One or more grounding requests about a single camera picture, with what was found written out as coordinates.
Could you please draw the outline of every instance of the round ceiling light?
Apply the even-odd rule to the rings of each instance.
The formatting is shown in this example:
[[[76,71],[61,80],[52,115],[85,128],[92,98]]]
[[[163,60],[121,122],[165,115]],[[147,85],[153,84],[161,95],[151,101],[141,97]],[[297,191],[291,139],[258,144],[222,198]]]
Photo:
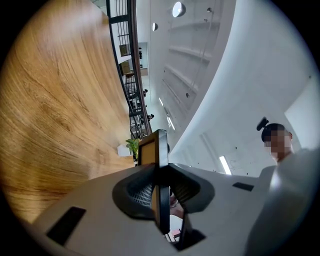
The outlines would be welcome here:
[[[183,3],[181,2],[176,2],[173,6],[172,9],[172,15],[173,17],[181,17],[182,15],[184,15],[186,13],[186,7]]]
[[[152,24],[152,31],[156,31],[158,29],[158,24],[157,23],[153,23]]]

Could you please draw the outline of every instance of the black metal railing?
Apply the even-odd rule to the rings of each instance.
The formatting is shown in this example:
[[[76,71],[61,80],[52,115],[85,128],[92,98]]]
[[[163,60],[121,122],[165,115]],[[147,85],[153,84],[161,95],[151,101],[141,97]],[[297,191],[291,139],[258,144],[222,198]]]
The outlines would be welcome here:
[[[131,138],[143,138],[152,133],[145,107],[142,87],[139,46],[136,21],[136,0],[115,0],[115,13],[111,15],[110,0],[106,0],[109,27],[114,59],[121,81],[121,86],[129,107]],[[118,63],[112,24],[117,25],[120,55],[131,56],[132,70],[125,74],[123,80],[122,68]]]

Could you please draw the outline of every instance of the wood grain surface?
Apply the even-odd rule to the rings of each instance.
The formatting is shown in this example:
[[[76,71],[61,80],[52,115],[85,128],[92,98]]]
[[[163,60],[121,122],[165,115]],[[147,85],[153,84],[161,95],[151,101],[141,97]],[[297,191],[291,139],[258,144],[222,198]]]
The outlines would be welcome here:
[[[1,184],[32,222],[79,184],[132,167],[108,17],[88,0],[53,0],[26,24],[0,74]]]

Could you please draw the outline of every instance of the ceiling light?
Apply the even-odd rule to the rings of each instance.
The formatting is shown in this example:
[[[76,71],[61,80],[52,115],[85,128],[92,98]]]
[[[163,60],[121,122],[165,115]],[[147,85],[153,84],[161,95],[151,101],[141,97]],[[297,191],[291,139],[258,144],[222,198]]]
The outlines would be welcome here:
[[[176,2],[172,8],[172,15],[173,17],[181,17],[186,13],[186,7],[181,2]]]
[[[159,101],[160,101],[160,103],[161,103],[161,105],[162,105],[162,107],[164,106],[164,104],[162,103],[162,100],[159,98]]]
[[[153,23],[152,24],[152,31],[156,31],[158,29],[158,24],[157,23]]]
[[[224,169],[225,173],[228,174],[228,175],[231,175],[231,171],[229,169],[229,166],[228,166],[228,163],[226,161],[226,158],[224,156],[220,156],[219,159],[221,161],[221,164],[223,166],[223,169]]]
[[[169,117],[169,116],[168,116],[168,119],[169,119],[169,122],[170,122],[170,124],[171,124],[171,126],[172,126],[173,130],[175,130],[174,124],[172,123],[172,121],[171,121],[171,119],[170,119],[170,117]]]

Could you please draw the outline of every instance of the green plant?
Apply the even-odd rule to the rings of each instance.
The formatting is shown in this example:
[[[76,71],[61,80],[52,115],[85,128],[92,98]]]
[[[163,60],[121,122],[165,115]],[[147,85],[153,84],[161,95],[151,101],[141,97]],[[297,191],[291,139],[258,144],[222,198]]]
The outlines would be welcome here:
[[[138,148],[139,148],[139,139],[136,138],[136,139],[127,139],[125,142],[128,142],[128,144],[126,145],[127,148],[129,148],[132,152],[133,152],[133,155],[135,157],[138,156]]]

